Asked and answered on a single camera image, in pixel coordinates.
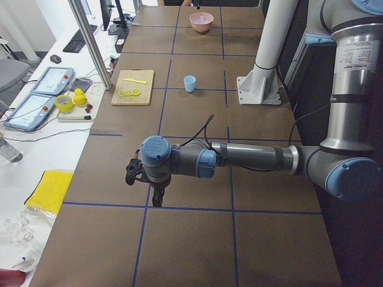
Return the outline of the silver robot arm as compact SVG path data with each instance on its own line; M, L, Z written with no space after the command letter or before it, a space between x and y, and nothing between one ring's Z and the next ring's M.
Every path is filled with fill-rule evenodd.
M376 193L382 164L368 141L379 55L382 50L381 1L309 1L307 44L336 47L326 138L318 145L304 140L288 147L211 142L191 138L170 144L150 136L126 168L126 182L148 183L153 204L161 206L172 175L210 178L217 167L255 172L304 174L314 185L343 201Z

